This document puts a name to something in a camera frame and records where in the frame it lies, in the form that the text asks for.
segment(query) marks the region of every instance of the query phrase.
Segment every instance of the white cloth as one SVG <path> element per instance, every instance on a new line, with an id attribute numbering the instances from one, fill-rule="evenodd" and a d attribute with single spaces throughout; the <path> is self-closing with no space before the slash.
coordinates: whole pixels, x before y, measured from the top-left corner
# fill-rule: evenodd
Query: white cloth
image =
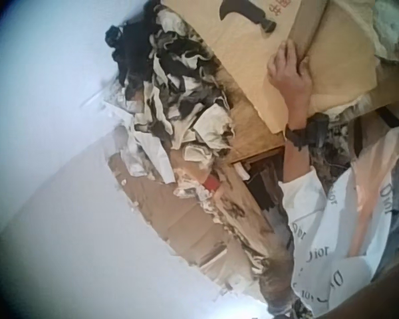
<path id="1" fill-rule="evenodd" d="M 348 258 L 357 213 L 353 170 L 347 170 L 326 196 L 316 171 L 280 183 L 283 205 L 294 236 L 291 286 L 320 316 L 337 307 L 372 280 L 386 246 L 392 217 L 390 173 L 384 178 L 360 254 Z"/>

